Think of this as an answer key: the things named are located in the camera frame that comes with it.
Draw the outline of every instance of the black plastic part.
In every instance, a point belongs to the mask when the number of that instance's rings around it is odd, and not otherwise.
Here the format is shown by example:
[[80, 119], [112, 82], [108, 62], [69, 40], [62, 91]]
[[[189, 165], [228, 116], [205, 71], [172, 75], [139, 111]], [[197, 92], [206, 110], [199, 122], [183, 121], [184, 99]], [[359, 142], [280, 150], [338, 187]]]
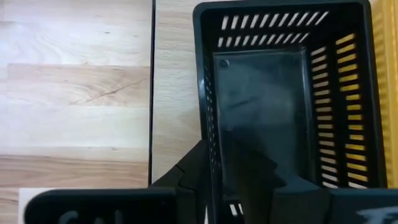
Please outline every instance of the black plastic part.
[[26, 224], [177, 223], [175, 189], [51, 190], [33, 198]]
[[299, 194], [275, 194], [270, 223], [323, 223], [329, 209], [329, 202], [330, 193], [326, 189]]
[[179, 198], [179, 223], [201, 223], [205, 219], [206, 195], [208, 194], [208, 146], [199, 141], [164, 176], [150, 188], [173, 187], [186, 192]]
[[395, 223], [398, 220], [398, 190], [331, 190], [327, 224]]

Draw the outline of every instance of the wooden surface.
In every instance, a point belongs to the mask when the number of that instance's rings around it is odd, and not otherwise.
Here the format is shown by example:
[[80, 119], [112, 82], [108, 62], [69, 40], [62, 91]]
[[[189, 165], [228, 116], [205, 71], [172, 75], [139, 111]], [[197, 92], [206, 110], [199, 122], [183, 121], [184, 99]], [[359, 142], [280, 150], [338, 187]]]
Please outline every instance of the wooden surface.
[[200, 140], [192, 12], [198, 0], [157, 0], [152, 180]]
[[145, 187], [148, 0], [0, 0], [0, 223], [20, 189]]

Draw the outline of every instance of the black plastic holder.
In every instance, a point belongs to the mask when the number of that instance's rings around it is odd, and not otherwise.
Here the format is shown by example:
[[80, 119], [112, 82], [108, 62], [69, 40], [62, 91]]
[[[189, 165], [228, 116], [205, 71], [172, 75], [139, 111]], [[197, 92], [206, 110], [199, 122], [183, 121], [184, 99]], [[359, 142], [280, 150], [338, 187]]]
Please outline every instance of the black plastic holder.
[[193, 28], [216, 217], [239, 203], [231, 136], [287, 185], [386, 187], [368, 0], [204, 2]]

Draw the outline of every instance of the light wood panel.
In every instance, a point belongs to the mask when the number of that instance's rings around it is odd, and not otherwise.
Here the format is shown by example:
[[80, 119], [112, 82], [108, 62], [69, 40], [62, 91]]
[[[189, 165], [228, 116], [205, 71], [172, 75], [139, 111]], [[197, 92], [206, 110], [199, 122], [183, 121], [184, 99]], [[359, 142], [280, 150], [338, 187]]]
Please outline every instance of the light wood panel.
[[19, 189], [147, 185], [151, 10], [0, 0], [0, 223]]
[[152, 181], [201, 138], [192, 13], [203, 0], [157, 0]]

